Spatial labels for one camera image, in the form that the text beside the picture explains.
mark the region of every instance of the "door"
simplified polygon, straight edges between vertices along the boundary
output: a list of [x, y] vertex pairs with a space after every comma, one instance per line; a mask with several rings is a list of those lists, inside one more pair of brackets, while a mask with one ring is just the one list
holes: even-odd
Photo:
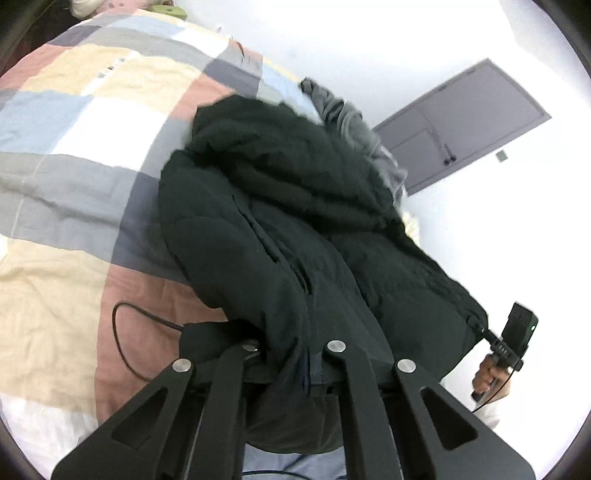
[[378, 125], [408, 170], [413, 194], [526, 133], [550, 116], [490, 60], [459, 74]]

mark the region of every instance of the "bed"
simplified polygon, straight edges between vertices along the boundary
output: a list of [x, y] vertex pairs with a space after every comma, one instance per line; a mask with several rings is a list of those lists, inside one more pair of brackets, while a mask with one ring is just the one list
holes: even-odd
[[[320, 123], [289, 72], [143, 10], [77, 24], [0, 78], [0, 412], [45, 478], [144, 386], [116, 350], [115, 303], [225, 320], [171, 259], [155, 201], [197, 108], [234, 93]], [[118, 330], [146, 377], [177, 356], [176, 334], [130, 309]]]

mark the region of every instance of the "gray garment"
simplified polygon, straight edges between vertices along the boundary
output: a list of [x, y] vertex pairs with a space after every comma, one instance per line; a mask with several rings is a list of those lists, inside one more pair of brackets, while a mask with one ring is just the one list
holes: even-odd
[[310, 97], [324, 124], [335, 128], [354, 150], [363, 153], [367, 161], [374, 165], [384, 185], [392, 192], [394, 206], [400, 211], [402, 197], [406, 194], [404, 180], [408, 172], [398, 166], [396, 159], [382, 145], [379, 135], [363, 121], [361, 112], [311, 78], [302, 80], [300, 88]]
[[[313, 480], [336, 480], [347, 474], [345, 450], [343, 447], [318, 455], [299, 453], [270, 453], [246, 445], [244, 450], [243, 472], [275, 470], [299, 473]], [[293, 480], [287, 475], [249, 475], [248, 480]]]

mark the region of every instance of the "metal screw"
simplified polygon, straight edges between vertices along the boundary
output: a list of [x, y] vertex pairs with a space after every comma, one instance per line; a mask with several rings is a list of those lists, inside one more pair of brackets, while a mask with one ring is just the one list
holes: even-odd
[[342, 340], [331, 340], [327, 345], [328, 349], [334, 353], [344, 352], [347, 345]]
[[191, 360], [187, 360], [186, 358], [179, 358], [175, 360], [173, 363], [173, 370], [180, 374], [188, 372], [191, 369]]
[[401, 372], [411, 374], [417, 369], [417, 364], [408, 358], [403, 358], [396, 364]]
[[256, 340], [249, 340], [242, 344], [242, 348], [247, 352], [258, 352], [259, 343]]

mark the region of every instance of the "human hand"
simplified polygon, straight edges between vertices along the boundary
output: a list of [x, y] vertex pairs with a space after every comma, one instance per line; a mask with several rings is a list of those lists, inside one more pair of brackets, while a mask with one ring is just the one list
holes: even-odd
[[487, 355], [480, 364], [480, 370], [476, 372], [476, 375], [472, 380], [472, 387], [474, 388], [475, 393], [485, 393], [490, 390], [491, 383], [493, 383], [495, 379], [499, 379], [496, 386], [491, 391], [491, 396], [495, 396], [492, 401], [495, 401], [509, 395], [509, 391], [511, 390], [511, 380], [503, 386], [508, 378], [509, 372], [505, 368], [499, 368], [496, 366], [492, 361], [492, 356]]

